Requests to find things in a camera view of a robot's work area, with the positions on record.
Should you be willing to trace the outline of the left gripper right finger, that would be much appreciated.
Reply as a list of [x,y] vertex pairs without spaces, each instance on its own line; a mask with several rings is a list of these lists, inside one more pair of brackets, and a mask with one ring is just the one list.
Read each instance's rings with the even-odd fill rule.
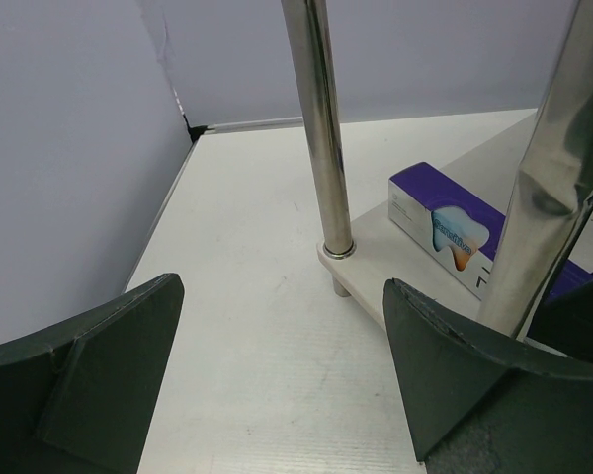
[[431,473],[593,473],[593,363],[383,291],[415,457]]

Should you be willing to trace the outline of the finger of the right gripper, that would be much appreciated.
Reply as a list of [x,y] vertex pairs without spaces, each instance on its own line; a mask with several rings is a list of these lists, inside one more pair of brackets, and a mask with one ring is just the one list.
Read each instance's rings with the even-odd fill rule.
[[593,363],[593,279],[542,305],[528,337],[567,356]]

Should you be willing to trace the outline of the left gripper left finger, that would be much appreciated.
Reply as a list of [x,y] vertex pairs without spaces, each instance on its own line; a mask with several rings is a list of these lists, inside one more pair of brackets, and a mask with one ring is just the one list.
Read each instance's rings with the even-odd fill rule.
[[0,345],[0,473],[134,473],[184,299],[176,274]]

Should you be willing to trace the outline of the purple toothpaste box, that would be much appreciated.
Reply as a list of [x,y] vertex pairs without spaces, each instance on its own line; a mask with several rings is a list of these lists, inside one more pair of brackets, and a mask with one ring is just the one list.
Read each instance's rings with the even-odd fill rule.
[[503,213],[420,162],[389,178],[388,218],[477,299],[483,298]]

